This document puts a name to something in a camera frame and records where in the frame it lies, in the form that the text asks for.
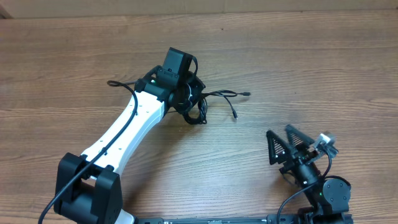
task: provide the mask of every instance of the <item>wire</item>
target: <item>wire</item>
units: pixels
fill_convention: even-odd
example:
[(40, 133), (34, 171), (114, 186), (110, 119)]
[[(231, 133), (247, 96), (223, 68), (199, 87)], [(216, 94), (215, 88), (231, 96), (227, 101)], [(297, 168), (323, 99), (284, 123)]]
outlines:
[(191, 86), (187, 83), (187, 86), (188, 86), (188, 88), (189, 88), (189, 97), (188, 97), (188, 100), (192, 97), (192, 89), (191, 89)]
[(121, 82), (117, 82), (117, 81), (108, 81), (107, 84), (109, 86), (123, 86), (124, 88), (128, 89), (133, 98), (134, 98), (134, 109), (131, 113), (130, 118), (127, 120), (126, 124), (120, 129), (120, 131), (112, 138), (112, 140), (101, 149), (101, 152), (98, 153), (97, 156), (94, 157), (94, 159), (92, 159), (86, 166), (84, 166), (75, 176), (72, 177), (72, 179), (69, 180), (69, 182), (54, 196), (54, 198), (50, 201), (50, 203), (44, 208), (43, 212), (41, 213), (39, 220), (38, 220), (38, 224), (42, 224), (43, 220), (44, 220), (44, 216), (45, 214), (47, 214), (47, 212), (50, 210), (50, 208), (55, 204), (56, 201), (60, 200), (61, 196), (67, 191), (67, 189), (72, 186), (73, 183), (75, 183), (75, 181), (79, 178), (81, 178), (81, 176), (103, 155), (106, 153), (106, 151), (112, 146), (112, 144), (118, 139), (118, 137), (120, 137), (120, 135), (122, 135), (122, 133), (124, 132), (124, 130), (126, 130), (126, 128), (130, 125), (132, 119), (134, 118), (134, 116), (137, 113), (137, 105), (138, 105), (138, 99), (137, 99), (137, 95), (134, 92), (134, 90), (132, 90), (128, 84), (125, 83), (121, 83)]
[(298, 192), (294, 193), (292, 196), (290, 196), (288, 199), (286, 199), (282, 205), (279, 207), (278, 213), (276, 215), (276, 224), (279, 224), (279, 220), (280, 220), (280, 213), (282, 212), (282, 209), (284, 208), (284, 206), (287, 204), (287, 202), (289, 202), (290, 200), (292, 200), (294, 197), (298, 196), (299, 194), (301, 194), (302, 192), (312, 188), (314, 185), (316, 185), (318, 182), (315, 182), (301, 190), (299, 190)]
[(329, 171), (331, 169), (331, 156), (330, 156), (329, 152), (326, 149), (324, 149), (322, 147), (320, 149), (328, 156), (328, 160), (329, 160), (328, 167), (326, 168), (326, 171), (321, 176), (321, 179), (325, 180), (326, 175), (328, 175), (328, 173), (329, 173)]
[(184, 113), (183, 117), (188, 124), (206, 124), (207, 123), (206, 114), (207, 114), (207, 109), (208, 109), (206, 97), (207, 96), (221, 96), (228, 102), (229, 106), (231, 107), (232, 114), (233, 114), (234, 118), (237, 119), (238, 114), (236, 113), (234, 107), (232, 106), (232, 103), (230, 102), (230, 100), (228, 98), (236, 97), (238, 95), (250, 96), (250, 92), (236, 93), (231, 90), (218, 90), (218, 91), (212, 91), (209, 93), (202, 93), (198, 100), (198, 109), (199, 109), (198, 117), (191, 118), (189, 116), (188, 112)]

